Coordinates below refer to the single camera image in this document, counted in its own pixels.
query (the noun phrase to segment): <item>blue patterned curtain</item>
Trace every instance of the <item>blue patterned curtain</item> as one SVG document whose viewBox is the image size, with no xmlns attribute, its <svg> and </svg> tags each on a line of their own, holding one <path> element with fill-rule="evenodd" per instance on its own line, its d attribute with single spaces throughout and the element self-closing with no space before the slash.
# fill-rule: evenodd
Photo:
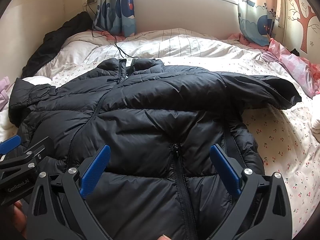
<svg viewBox="0 0 320 240">
<path fill-rule="evenodd" d="M 269 45 L 279 23 L 279 0 L 240 0 L 240 30 L 245 38 L 260 46 Z"/>
<path fill-rule="evenodd" d="M 133 0 L 98 0 L 94 28 L 112 35 L 133 36 L 136 31 Z"/>
</svg>

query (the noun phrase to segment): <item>blue rubber pad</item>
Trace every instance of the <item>blue rubber pad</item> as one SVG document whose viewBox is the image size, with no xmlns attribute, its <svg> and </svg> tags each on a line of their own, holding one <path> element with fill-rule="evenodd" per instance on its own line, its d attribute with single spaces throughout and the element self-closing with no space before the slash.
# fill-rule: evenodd
<svg viewBox="0 0 320 240">
<path fill-rule="evenodd" d="M 232 196 L 239 197 L 241 195 L 241 181 L 235 170 L 232 168 L 225 153 L 221 152 L 216 145 L 210 148 L 210 159 L 217 170 L 223 185 L 228 193 Z"/>
<path fill-rule="evenodd" d="M 15 147 L 21 144 L 21 138 L 19 135 L 15 135 L 10 139 L 0 143 L 0 155 L 6 155 L 8 152 L 12 151 Z"/>
<path fill-rule="evenodd" d="M 105 145 L 89 165 L 81 179 L 80 195 L 86 198 L 96 187 L 110 160 L 110 147 Z"/>
</svg>

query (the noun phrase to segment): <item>black puffer jacket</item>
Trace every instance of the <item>black puffer jacket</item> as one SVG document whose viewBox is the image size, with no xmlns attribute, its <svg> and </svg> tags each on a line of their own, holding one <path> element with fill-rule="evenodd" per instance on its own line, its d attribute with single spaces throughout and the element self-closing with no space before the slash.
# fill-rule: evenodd
<svg viewBox="0 0 320 240">
<path fill-rule="evenodd" d="M 108 144 L 110 163 L 87 201 L 113 239 L 206 239 L 232 205 L 210 146 L 220 144 L 243 167 L 263 174 L 241 113 L 266 103 L 287 109 L 301 98 L 277 77 L 160 60 L 134 60 L 125 79 L 125 62 L 106 60 L 57 89 L 17 79 L 9 116 L 22 146 L 10 156 L 50 136 L 54 154 L 41 168 L 57 174 Z"/>
</svg>

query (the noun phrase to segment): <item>power cord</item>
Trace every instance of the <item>power cord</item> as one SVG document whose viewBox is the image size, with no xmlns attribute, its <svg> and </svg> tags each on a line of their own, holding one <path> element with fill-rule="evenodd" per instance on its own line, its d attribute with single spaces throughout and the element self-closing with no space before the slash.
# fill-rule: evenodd
<svg viewBox="0 0 320 240">
<path fill-rule="evenodd" d="M 91 7 L 90 7 L 90 5 L 89 5 L 88 3 L 87 3 L 86 6 L 85 6 L 85 10 L 87 11 L 87 13 L 88 13 L 87 6 L 89 6 L 90 10 L 91 10 L 91 11 L 93 12 L 93 14 L 94 14 L 94 19 L 96 19 L 97 15 L 96 15 L 96 13 L 91 9 Z M 112 36 L 112 37 L 114 37 L 114 38 L 115 38 L 115 46 L 116 46 L 116 48 L 119 50 L 119 53 L 120 53 L 121 57 L 122 57 L 122 58 L 125 58 L 125 57 L 121 54 L 121 52 L 123 52 L 126 56 L 128 56 L 128 57 L 130 57 L 130 58 L 135 58 L 135 57 L 132 57 L 132 56 L 126 54 L 126 53 L 117 45 L 117 37 L 116 37 L 115 35 L 105 34 L 105 35 L 101 35 L 101 36 L 94 36 L 94 35 L 93 35 L 93 21 L 92 21 L 92 30 L 91 30 L 91 33 L 92 33 L 92 37 L 93 37 L 93 38 L 100 38 L 100 37 L 104 37 L 104 36 Z"/>
</svg>

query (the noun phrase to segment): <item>bed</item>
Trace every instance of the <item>bed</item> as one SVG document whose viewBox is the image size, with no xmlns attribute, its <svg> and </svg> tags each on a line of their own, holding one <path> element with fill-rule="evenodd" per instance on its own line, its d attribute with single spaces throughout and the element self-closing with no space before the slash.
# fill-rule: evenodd
<svg viewBox="0 0 320 240">
<path fill-rule="evenodd" d="M 105 59 L 121 58 L 113 37 L 94 38 L 93 35 L 100 36 L 88 31 L 68 38 L 59 54 L 35 77 L 26 80 L 33 84 L 50 83 L 60 87 Z M 320 144 L 310 130 L 312 100 L 286 70 L 276 62 L 264 62 L 260 58 L 263 51 L 259 49 L 181 28 L 119 38 L 117 45 L 132 57 L 159 58 L 165 65 L 199 66 L 210 71 L 247 75 L 274 75 L 294 84 L 302 102 L 291 109 L 279 111 L 269 106 L 243 113 L 243 122 L 259 144 L 266 174 L 279 171 L 284 176 L 292 209 L 294 237 L 320 201 Z M 6 105 L 0 113 L 1 141 L 14 135 L 16 130 L 8 119 Z"/>
</svg>

